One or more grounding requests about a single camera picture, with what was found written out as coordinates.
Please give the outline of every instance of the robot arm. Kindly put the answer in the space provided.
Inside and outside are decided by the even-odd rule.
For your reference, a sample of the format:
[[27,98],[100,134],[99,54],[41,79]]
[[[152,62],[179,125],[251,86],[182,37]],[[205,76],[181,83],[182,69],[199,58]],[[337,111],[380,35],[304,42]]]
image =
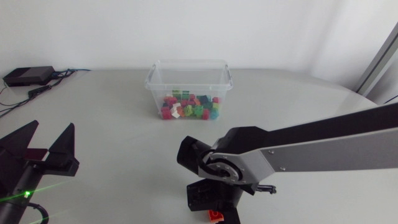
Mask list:
[[[188,186],[188,206],[234,213],[242,190],[275,192],[259,185],[274,172],[396,168],[397,115],[395,103],[275,131],[233,128],[212,147],[188,136],[177,162],[205,178]],[[224,222],[240,223],[233,216]]]

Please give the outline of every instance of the orange block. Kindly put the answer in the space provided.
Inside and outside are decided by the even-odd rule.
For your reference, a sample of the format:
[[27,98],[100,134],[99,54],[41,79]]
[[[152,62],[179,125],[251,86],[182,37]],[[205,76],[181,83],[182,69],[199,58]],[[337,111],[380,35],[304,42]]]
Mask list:
[[200,105],[200,101],[198,99],[193,99],[196,105]]
[[178,113],[181,117],[185,117],[184,109],[182,109],[182,106],[178,106],[178,107],[177,107],[177,113]]
[[209,210],[208,213],[209,213],[211,223],[218,223],[218,222],[224,221],[224,216],[223,216],[223,214],[221,214],[221,212]]

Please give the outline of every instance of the black bracket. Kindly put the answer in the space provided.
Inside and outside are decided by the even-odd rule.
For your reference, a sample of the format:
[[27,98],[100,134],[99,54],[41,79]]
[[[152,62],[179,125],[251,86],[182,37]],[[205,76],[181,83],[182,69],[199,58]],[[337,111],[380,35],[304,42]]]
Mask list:
[[29,149],[39,123],[31,123],[0,139],[0,223],[19,223],[45,174],[74,176],[75,126],[71,123],[48,150]]

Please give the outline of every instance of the power adapter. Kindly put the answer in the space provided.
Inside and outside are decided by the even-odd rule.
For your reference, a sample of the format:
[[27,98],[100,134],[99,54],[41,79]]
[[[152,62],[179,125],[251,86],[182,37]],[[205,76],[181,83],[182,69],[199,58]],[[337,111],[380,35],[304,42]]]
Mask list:
[[8,86],[46,85],[54,71],[52,66],[16,68],[3,80]]

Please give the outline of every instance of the black cable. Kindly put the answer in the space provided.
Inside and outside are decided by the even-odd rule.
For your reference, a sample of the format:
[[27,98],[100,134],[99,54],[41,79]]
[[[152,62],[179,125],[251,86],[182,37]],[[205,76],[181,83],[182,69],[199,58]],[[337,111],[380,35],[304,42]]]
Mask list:
[[386,103],[388,103],[388,102],[390,102],[391,100],[393,100],[393,99],[395,99],[395,98],[397,98],[398,97],[398,95],[396,95],[396,96],[394,96],[393,98],[391,98],[390,100],[387,100],[384,104],[386,104]]
[[[91,70],[89,70],[89,69],[67,69],[67,70],[61,71],[61,72],[53,72],[53,74],[51,74],[52,79],[58,80],[58,81],[55,82],[54,84],[46,85],[46,86],[43,86],[43,87],[40,87],[40,88],[36,88],[36,89],[34,89],[34,90],[29,91],[29,92],[28,92],[28,99],[23,100],[23,101],[18,102],[18,103],[13,103],[13,104],[10,104],[10,105],[7,105],[7,104],[4,104],[4,103],[1,103],[1,102],[0,102],[0,105],[3,105],[3,106],[12,106],[11,108],[6,108],[6,109],[4,109],[4,110],[1,110],[0,113],[1,113],[1,112],[4,112],[4,111],[5,111],[5,112],[4,112],[3,114],[0,114],[0,118],[4,117],[6,114],[10,113],[12,110],[14,110],[14,109],[16,109],[16,108],[18,108],[18,107],[20,107],[20,106],[23,106],[23,105],[27,104],[29,101],[31,101],[31,100],[33,100],[34,98],[38,97],[38,96],[41,95],[42,93],[45,93],[46,91],[51,90],[52,87],[59,85],[59,84],[61,83],[61,81],[62,81],[64,78],[68,78],[70,75],[72,75],[73,73],[75,73],[75,72],[77,72],[77,71],[91,71]],[[4,82],[4,86],[5,86],[5,87],[0,91],[0,93],[1,93],[5,88],[7,88],[5,82]]]
[[37,209],[41,214],[42,214],[42,222],[41,224],[47,224],[49,222],[49,214],[47,213],[47,211],[41,207],[39,204],[35,204],[35,203],[28,203],[27,206],[29,207],[33,207],[33,209]]
[[5,90],[7,87],[5,86],[1,91],[0,91],[0,94],[3,92],[3,90]]

